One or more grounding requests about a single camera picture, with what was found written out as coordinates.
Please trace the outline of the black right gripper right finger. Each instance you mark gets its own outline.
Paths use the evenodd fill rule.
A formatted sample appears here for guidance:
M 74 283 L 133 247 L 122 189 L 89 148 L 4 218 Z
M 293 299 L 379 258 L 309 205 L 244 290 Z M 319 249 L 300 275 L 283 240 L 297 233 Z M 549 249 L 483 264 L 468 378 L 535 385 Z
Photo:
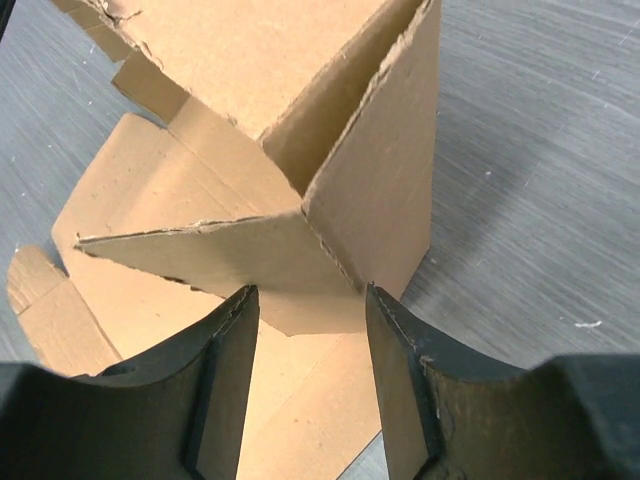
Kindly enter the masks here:
M 522 369 L 376 285 L 366 327 L 391 478 L 638 477 L 637 355 L 560 355 Z

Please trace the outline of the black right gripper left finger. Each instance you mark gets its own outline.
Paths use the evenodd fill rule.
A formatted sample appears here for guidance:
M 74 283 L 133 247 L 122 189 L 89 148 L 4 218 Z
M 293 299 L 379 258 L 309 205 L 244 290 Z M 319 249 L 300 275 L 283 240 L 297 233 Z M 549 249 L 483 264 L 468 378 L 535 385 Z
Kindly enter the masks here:
M 97 375 L 1 367 L 5 479 L 233 479 L 259 324 L 245 286 Z

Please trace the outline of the brown cardboard box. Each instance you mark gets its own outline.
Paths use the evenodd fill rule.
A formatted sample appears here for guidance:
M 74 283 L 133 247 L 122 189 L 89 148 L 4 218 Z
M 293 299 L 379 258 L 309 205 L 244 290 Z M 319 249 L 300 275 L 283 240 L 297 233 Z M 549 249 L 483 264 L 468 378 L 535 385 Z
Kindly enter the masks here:
M 39 359 L 95 374 L 245 284 L 261 320 L 238 475 L 335 479 L 380 430 L 370 282 L 430 244 L 437 1 L 61 1 L 145 109 L 13 256 Z

